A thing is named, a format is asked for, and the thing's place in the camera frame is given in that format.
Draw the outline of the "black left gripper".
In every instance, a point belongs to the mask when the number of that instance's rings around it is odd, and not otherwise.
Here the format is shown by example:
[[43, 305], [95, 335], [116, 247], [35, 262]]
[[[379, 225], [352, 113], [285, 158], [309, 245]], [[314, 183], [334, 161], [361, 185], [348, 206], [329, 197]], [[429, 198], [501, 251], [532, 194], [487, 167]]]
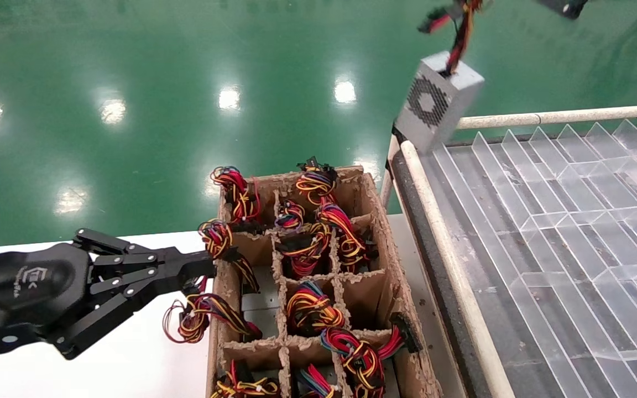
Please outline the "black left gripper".
[[[216, 275], [205, 251], [149, 249], [88, 228], [72, 245], [0, 253], [0, 354], [48, 342], [73, 360], [157, 297]], [[89, 287], [92, 262], [93, 279], [113, 279]]]

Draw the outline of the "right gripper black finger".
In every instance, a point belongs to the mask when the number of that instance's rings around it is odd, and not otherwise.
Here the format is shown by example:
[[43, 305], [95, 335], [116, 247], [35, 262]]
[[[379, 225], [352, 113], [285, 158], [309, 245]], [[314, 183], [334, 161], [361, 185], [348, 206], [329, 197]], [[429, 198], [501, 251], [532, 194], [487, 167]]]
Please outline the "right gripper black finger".
[[576, 20], [581, 15], [582, 10], [589, 2], [588, 0], [540, 0], [537, 1], [540, 5], [548, 8], [549, 10], [557, 13], [560, 16], [568, 18], [570, 20]]

